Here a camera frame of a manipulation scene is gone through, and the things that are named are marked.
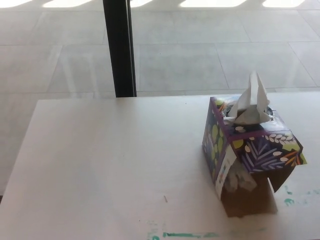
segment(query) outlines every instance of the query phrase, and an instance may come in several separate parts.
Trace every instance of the white label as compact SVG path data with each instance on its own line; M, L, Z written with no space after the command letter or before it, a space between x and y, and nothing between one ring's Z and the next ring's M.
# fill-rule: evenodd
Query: white label
M232 166L232 164L234 164L236 159L237 159L237 156L235 155L231 145L229 145L225 150L225 156L222 161L222 165L221 165L218 177L215 181L215 190L216 190L216 193L218 194L219 199L221 198L222 188L224 186L229 169Z

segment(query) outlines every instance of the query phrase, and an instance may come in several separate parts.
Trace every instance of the purple tissue box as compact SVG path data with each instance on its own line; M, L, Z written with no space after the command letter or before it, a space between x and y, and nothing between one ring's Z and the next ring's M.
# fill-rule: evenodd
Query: purple tissue box
M276 212L270 184L276 192L295 166L307 163L302 154L303 147L277 111L271 108L268 111L272 120L268 122L224 123L223 111L228 103L238 98L210 98L202 148L212 181L230 217ZM257 183L252 192L241 188L233 193L226 191L224 183L236 160Z

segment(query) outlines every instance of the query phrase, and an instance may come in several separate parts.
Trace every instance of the sunlight patch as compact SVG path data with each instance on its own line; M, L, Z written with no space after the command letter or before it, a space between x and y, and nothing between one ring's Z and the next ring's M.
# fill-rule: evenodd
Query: sunlight patch
M92 0L52 0L43 4L44 8L74 8Z
M32 0L0 0L0 8L12 8L31 1Z
M246 0L185 0L180 4L183 8L233 8Z
M295 8L305 0L266 0L262 5L266 8Z
M151 2L152 0L131 0L130 1L130 7L131 8L137 8L137 7L141 7L149 2Z

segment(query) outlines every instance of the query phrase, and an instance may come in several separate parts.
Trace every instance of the leaf pattern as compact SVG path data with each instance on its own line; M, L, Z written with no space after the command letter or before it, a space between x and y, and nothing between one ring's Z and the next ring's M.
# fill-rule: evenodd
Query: leaf pattern
M301 148L290 131L249 137L243 142L233 141L233 145L242 164L251 173L306 163L305 159L301 160Z
M221 108L224 105L223 101L215 101L215 104L221 104L217 107ZM213 111L214 104L210 101L206 127L204 131L202 148L206 156L207 164L209 166L213 182L215 183L215 176L220 169L216 169L219 165L219 160L222 157L223 148L225 143L225 135L220 128L217 118L215 117L215 111Z
M246 131L243 126L237 126L235 127L235 130L238 131L239 133L244 133Z

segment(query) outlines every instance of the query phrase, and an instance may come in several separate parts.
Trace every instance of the tile grout line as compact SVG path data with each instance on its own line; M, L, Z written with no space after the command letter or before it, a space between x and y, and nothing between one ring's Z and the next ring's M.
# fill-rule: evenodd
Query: tile grout line
M229 83L228 83L228 80L227 80L227 76L226 76L224 67L222 66L222 62L221 62L221 59L220 59L220 56L219 56L219 53L218 53L218 49L217 49L216 44L214 44L214 49L215 49L216 55L218 56L218 59L219 59L219 63L220 63L220 66L221 66L221 70L222 70L223 75L224 75L224 80L225 80L225 82L226 82L226 85L228 86L228 89L230 89L230 86L229 86Z
M134 46L152 46L152 45L232 45L232 44L284 44L284 43L319 43L319 41L238 41L238 42L172 42L172 43L134 43ZM54 47L54 46L105 46L109 48L107 44L93 44L93 43L77 43L77 44L0 44L0 47Z
M60 45L60 46L61 46L60 52L59 52L58 58L57 58L57 60L56 60L55 66L54 66L54 70L53 70L53 72L52 72L52 76L51 76L51 78L50 78L49 85L48 85L48 87L47 87L47 89L46 89L46 93L50 93L50 92L48 92L48 91L49 91L49 89L50 89L50 86L53 84L53 79L54 79L55 72L56 72L56 70L57 70L57 66L58 66L58 63L59 63L59 60L60 60L60 56L61 56L61 53L62 53L63 49L65 48L64 45Z
M303 66L304 70L308 73L309 77L312 79L313 83L315 84L315 86L313 88L319 87L318 84L315 82L314 78L310 75L309 71L307 70L306 66L303 64L303 62L301 61L300 57L297 55L297 53L295 52L294 48L291 46L290 42L287 42L287 44L289 45L289 47L291 48L291 50L293 51L294 55L298 58L299 62L301 63L301 65Z
M320 89L320 86L293 86L293 87L267 87L267 90L277 90L277 89ZM189 89L189 90L137 90L137 92L193 92L193 91L236 91L245 90L245 88L223 88L223 89ZM94 94L94 91L59 91L59 92L0 92L0 95L28 95L28 94ZM114 93L114 91L102 91L101 93Z
M319 37L319 40L318 40L318 42L319 42L319 41L320 41L320 35L317 33L317 31L314 30L314 28L313 28L313 27L310 25L310 23L304 18L304 16L300 14L300 11L299 11L299 10L297 10L297 13L298 13L299 16L306 22L306 24L308 24L308 26L312 29L312 31L314 31L314 33Z
M241 23L241 26L242 26L242 28L243 28L246 36L248 37L250 43L252 43L252 40L251 40L251 38L250 38L250 36L249 36L246 28L245 28L245 25L244 25L244 23L242 22L241 17L239 16L239 11L236 11L236 12L235 12L235 15L236 15L236 18L237 18L237 19L239 20L239 22Z
M133 10L134 12L142 12L142 13L181 13L181 12L293 12L293 11L319 11L319 9L292 9L292 8L278 8L278 9L231 9L231 7L226 7L224 9L218 8L218 7L211 7L211 9L195 9L192 10Z
M32 40L34 39L34 36L36 35L37 28L41 24L40 21L43 19L44 14L45 14L44 11L40 12L40 16L39 16L38 20L36 21L36 24L32 28L32 31L31 31L31 34L29 36L29 39L28 39L26 46L32 46Z

